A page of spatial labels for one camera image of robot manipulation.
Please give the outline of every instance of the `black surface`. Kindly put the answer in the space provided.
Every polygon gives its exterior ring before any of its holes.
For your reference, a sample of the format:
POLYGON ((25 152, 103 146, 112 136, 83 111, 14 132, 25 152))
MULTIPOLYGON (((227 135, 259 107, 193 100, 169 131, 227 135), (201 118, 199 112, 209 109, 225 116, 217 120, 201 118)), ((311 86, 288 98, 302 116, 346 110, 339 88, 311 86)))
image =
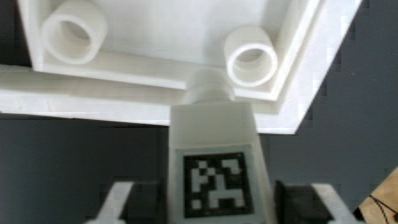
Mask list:
MULTIPOLYGON (((330 183, 352 210, 398 165, 396 11, 396 0, 364 0, 298 132, 261 135, 272 181, 330 183)), ((2 0, 3 64, 30 64, 21 40, 14 1, 2 0)), ((0 115, 0 223, 81 223, 117 176, 165 178, 169 131, 28 118, 0 115)))

